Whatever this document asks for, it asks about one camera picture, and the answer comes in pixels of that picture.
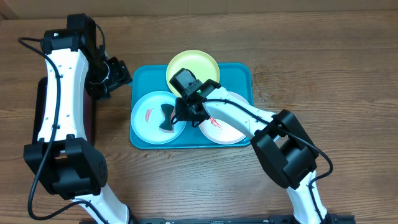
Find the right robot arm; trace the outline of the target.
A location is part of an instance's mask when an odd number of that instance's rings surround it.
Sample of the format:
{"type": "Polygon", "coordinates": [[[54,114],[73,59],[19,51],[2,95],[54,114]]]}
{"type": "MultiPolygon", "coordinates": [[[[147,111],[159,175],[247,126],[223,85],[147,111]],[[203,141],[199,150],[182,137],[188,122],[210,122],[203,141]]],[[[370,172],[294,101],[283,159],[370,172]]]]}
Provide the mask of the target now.
{"type": "Polygon", "coordinates": [[[299,223],[329,223],[316,181],[333,170],[293,113],[260,110],[233,96],[213,80],[170,81],[180,97],[174,121],[219,119],[249,138],[264,172],[287,190],[299,223]]]}

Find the green and red sponge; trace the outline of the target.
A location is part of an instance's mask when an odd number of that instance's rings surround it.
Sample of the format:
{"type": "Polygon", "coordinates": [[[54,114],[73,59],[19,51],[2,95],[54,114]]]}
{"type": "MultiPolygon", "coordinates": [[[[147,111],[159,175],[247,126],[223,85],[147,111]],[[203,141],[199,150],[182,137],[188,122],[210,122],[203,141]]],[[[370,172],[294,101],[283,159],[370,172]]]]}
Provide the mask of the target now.
{"type": "Polygon", "coordinates": [[[172,132],[174,130],[172,124],[174,106],[170,104],[162,104],[160,107],[164,115],[164,121],[160,124],[159,128],[163,131],[172,132]]]}

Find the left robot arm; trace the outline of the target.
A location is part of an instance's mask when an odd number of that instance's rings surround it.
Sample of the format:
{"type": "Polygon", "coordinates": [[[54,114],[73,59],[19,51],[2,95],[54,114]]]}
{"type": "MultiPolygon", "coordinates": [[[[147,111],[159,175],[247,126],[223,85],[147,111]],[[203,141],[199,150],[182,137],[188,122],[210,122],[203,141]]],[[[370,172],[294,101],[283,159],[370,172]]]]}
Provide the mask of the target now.
{"type": "Polygon", "coordinates": [[[38,86],[32,143],[24,160],[33,186],[81,206],[96,223],[133,223],[134,216],[108,185],[104,155],[94,147],[95,103],[131,82],[121,60],[109,57],[96,36],[101,27],[71,14],[64,29],[47,30],[37,53],[47,77],[38,86]]]}

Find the light blue plate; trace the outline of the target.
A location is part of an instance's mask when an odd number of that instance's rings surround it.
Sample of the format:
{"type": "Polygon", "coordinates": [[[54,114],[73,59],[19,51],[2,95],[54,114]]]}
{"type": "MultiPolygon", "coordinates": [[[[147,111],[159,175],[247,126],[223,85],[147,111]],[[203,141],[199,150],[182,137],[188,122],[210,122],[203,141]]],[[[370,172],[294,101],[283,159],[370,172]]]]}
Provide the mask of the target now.
{"type": "Polygon", "coordinates": [[[164,121],[161,110],[162,104],[174,106],[172,116],[175,114],[175,100],[177,97],[167,91],[153,91],[141,97],[134,105],[131,113],[131,128],[136,136],[149,144],[166,144],[177,139],[183,132],[186,122],[179,121],[173,124],[172,132],[159,128],[164,121]]]}

